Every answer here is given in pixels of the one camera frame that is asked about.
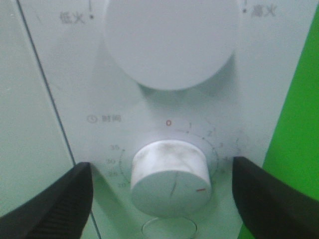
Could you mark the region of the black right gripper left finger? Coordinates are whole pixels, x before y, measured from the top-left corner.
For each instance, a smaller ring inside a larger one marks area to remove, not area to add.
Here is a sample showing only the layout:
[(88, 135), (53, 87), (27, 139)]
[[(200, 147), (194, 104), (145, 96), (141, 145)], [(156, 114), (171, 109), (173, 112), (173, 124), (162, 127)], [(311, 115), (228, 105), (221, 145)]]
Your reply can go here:
[(91, 165), (76, 164), (40, 194), (0, 218), (2, 239), (79, 239), (93, 201)]

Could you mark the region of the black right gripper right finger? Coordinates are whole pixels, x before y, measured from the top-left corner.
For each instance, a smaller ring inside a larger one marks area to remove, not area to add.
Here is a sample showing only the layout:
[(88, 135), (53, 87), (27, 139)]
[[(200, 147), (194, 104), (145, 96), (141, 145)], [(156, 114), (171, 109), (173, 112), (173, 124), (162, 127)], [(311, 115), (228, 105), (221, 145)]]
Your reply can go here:
[(317, 239), (319, 202), (243, 156), (233, 158), (232, 194), (256, 239)]

